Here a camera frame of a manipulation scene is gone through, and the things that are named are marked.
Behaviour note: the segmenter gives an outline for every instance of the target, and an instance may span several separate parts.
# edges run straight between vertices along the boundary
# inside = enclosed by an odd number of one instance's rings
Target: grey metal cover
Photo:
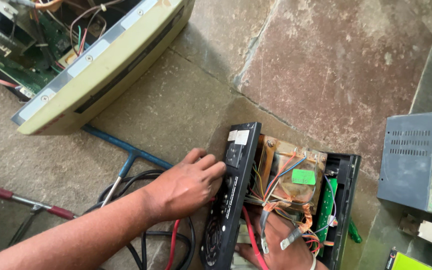
[[[387,118],[377,197],[427,211],[432,112]]]

